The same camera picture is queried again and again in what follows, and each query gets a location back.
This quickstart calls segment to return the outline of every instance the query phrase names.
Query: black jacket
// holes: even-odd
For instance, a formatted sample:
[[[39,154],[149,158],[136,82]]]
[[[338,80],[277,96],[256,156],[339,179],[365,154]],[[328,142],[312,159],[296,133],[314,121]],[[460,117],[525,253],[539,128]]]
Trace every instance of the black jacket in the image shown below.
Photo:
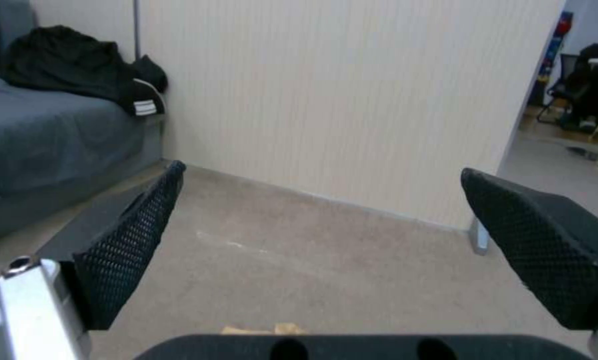
[[[157,74],[162,75],[161,83],[167,83],[161,68],[149,59],[140,65],[141,71],[152,75],[146,80]],[[123,61],[116,43],[65,26],[33,30],[14,41],[0,59],[0,78],[13,86],[107,99],[132,115],[136,112],[134,78],[141,77]]]
[[[567,79],[569,87],[576,88],[592,82],[592,66],[588,63],[590,59],[598,59],[598,43],[593,43],[580,51],[575,70]]]

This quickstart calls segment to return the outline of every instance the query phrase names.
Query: black clothing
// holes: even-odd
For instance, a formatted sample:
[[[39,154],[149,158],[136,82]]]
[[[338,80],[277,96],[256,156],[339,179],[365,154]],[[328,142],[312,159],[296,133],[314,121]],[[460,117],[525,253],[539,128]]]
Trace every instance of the black clothing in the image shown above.
[[[0,60],[0,78],[16,87],[111,100],[134,115],[134,78],[148,73],[162,85],[159,77],[165,77],[149,59],[140,65],[141,72],[125,63],[114,42],[65,26],[39,27],[10,45]]]
[[[587,46],[579,53],[574,72],[566,80],[566,86],[576,89],[589,85],[588,91],[573,104],[572,121],[578,121],[588,116],[594,116],[598,122],[598,68],[593,68],[588,63],[590,59],[598,59],[598,43]]]
[[[159,92],[164,92],[168,88],[168,76],[152,62],[148,55],[143,55],[141,59],[135,61],[132,68],[137,72],[137,78],[149,82]]]

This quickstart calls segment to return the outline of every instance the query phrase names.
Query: gray sofa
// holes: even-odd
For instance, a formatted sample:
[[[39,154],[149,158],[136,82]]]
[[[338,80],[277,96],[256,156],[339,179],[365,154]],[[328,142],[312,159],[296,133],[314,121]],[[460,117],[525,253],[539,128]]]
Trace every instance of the gray sofa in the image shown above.
[[[33,18],[28,0],[0,0],[0,55]],[[0,79],[0,236],[155,164],[160,124],[108,100]]]

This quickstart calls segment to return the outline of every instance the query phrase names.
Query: beige carpet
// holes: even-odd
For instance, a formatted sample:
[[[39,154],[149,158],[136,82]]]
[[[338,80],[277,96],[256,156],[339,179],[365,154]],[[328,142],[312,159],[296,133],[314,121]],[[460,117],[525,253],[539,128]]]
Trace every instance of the beige carpet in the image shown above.
[[[92,333],[93,358],[279,322],[313,334],[537,335],[585,351],[588,333],[564,330],[496,247],[477,256],[460,232],[198,168],[185,181],[139,288],[109,332]],[[0,266],[79,209],[2,239]]]

